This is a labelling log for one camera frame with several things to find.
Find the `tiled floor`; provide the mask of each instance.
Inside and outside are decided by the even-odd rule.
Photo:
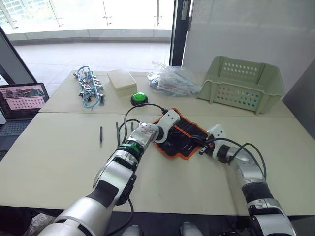
[[[154,71],[153,61],[168,64],[169,43],[71,43],[15,46],[49,96],[71,70],[88,65],[92,70]]]

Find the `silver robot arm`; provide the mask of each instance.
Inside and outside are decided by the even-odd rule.
[[[170,110],[157,125],[140,123],[98,171],[93,192],[75,201],[39,235],[103,236],[114,206],[127,201],[137,178],[135,171],[149,144],[164,142],[168,130],[179,120],[180,116]]]
[[[221,125],[208,131],[209,138],[226,137]],[[212,158],[229,163],[235,171],[250,214],[250,229],[254,236],[297,236],[289,218],[278,200],[271,194],[261,169],[253,158],[239,147],[229,147],[224,142],[215,141]]]

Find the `table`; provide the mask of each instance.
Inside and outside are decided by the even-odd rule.
[[[314,140],[292,117],[190,116],[201,127],[220,123],[229,138],[252,142],[267,165],[269,187],[288,215],[315,214]],[[152,122],[157,115],[133,115]],[[119,114],[39,113],[0,163],[0,205],[63,209],[92,190],[93,179],[116,147]],[[103,147],[99,127],[103,126]],[[151,145],[136,172],[136,212],[247,215],[234,202],[227,165],[206,155],[165,158]],[[115,211],[130,211],[128,204]]]
[[[95,106],[93,110],[84,108],[82,98],[78,96],[80,87],[78,81],[74,78],[72,71],[65,81],[59,86],[54,95],[48,100],[40,112],[67,112],[67,113],[93,113],[93,114],[125,114],[130,109],[130,96],[119,97],[114,91],[107,72],[95,71],[94,74],[105,87],[105,106]],[[218,103],[210,104],[208,101],[184,98],[167,97],[152,91],[146,72],[131,72],[137,82],[138,91],[144,92],[149,98],[149,102],[156,103],[166,108],[177,108],[185,116],[252,116],[255,113],[243,109],[225,106]],[[196,73],[196,79],[203,82],[205,74]],[[160,110],[156,107],[147,106],[143,109],[131,111],[131,114],[139,115],[158,115]],[[278,101],[272,109],[263,114],[264,117],[294,117],[291,111],[282,101]]]

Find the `laptop screen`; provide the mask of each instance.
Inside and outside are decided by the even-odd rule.
[[[6,120],[33,118],[48,99],[43,83],[0,86],[0,109]]]

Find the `small screwdriver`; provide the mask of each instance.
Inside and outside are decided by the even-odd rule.
[[[99,141],[100,141],[100,148],[102,148],[102,142],[103,142],[103,127],[102,126],[99,128]]]

